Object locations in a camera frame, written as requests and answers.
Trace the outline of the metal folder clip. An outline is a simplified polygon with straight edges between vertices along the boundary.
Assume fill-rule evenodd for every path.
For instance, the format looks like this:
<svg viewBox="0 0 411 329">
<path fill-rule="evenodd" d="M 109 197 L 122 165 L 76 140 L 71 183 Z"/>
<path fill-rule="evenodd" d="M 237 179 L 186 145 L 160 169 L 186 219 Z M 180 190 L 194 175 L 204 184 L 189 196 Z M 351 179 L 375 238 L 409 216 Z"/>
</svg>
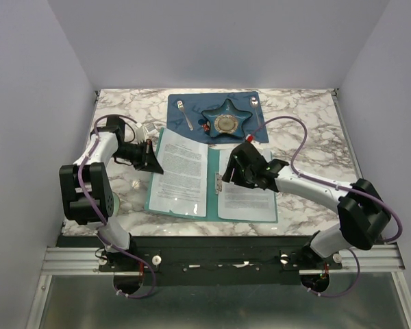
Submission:
<svg viewBox="0 0 411 329">
<path fill-rule="evenodd" d="M 219 172 L 214 174 L 214 189 L 216 195 L 219 195 L 223 190 L 222 175 Z"/>
</svg>

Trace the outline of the printed paper sheets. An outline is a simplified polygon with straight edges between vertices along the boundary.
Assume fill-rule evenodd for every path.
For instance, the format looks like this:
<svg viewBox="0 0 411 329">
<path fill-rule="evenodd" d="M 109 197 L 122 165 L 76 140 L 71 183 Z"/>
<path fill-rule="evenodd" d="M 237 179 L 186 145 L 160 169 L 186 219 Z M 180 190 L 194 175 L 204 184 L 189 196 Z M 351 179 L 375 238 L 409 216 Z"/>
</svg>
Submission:
<svg viewBox="0 0 411 329">
<path fill-rule="evenodd" d="M 227 168 L 230 149 L 219 150 L 218 169 L 221 175 Z M 261 188 L 245 188 L 234 183 L 223 182 L 223 190 L 217 197 L 217 216 L 226 221 L 247 221 L 254 223 L 277 222 L 277 204 L 275 194 Z"/>
</svg>

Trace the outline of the teal plastic folder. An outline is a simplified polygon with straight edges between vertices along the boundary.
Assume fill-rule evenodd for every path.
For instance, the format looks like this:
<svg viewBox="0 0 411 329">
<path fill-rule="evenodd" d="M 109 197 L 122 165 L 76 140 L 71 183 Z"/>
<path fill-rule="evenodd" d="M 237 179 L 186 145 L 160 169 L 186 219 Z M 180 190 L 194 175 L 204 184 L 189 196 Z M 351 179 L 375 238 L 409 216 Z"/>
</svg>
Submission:
<svg viewBox="0 0 411 329">
<path fill-rule="evenodd" d="M 218 169 L 218 160 L 219 160 L 219 150 L 220 149 L 213 149 L 208 146 L 208 178 L 207 178 L 207 202 L 206 202 L 206 216 L 204 218 L 185 218 L 185 219 L 192 219 L 195 221 L 220 221 L 224 222 L 226 220 L 219 219 L 217 216 L 217 205 L 216 199 L 217 197 L 214 195 L 214 174 L 215 171 Z"/>
</svg>

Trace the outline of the single printed paper sheet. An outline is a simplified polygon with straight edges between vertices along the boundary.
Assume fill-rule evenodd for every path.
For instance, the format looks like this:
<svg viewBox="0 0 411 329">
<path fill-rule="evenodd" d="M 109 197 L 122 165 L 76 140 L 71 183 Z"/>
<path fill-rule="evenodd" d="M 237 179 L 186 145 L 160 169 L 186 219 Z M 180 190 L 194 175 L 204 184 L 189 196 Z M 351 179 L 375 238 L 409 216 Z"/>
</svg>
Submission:
<svg viewBox="0 0 411 329">
<path fill-rule="evenodd" d="M 176 217 L 206 216 L 208 146 L 162 129 L 158 163 L 164 173 L 154 173 L 145 208 Z"/>
</svg>

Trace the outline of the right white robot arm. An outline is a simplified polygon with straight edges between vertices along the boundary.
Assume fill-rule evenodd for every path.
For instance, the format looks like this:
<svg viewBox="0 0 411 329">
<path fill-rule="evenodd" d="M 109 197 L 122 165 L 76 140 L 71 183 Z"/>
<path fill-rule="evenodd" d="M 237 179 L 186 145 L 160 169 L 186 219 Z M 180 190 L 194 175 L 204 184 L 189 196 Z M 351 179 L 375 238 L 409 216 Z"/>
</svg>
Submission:
<svg viewBox="0 0 411 329">
<path fill-rule="evenodd" d="M 301 251 L 303 264 L 311 269 L 342 249 L 370 250 L 391 218 L 369 181 L 341 184 L 321 178 L 309 180 L 286 161 L 266 160 L 247 141 L 231 151 L 222 181 L 297 195 L 335 212 L 339 223 L 314 233 Z"/>
</svg>

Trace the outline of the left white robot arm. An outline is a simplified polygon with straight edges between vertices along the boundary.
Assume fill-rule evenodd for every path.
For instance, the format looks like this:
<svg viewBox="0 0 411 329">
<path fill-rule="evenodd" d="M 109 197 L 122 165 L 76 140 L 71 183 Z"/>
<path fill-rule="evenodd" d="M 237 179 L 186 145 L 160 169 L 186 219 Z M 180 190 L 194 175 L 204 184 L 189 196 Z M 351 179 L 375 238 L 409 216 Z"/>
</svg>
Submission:
<svg viewBox="0 0 411 329">
<path fill-rule="evenodd" d="M 84 153 L 59 170 L 65 217 L 81 226 L 94 226 L 106 252 L 115 253 L 114 262 L 124 271 L 137 265 L 138 254 L 131 235 L 115 219 L 107 166 L 113 160 L 137 171 L 163 174 L 148 138 L 154 129 L 125 115 L 102 116 L 93 125 Z"/>
</svg>

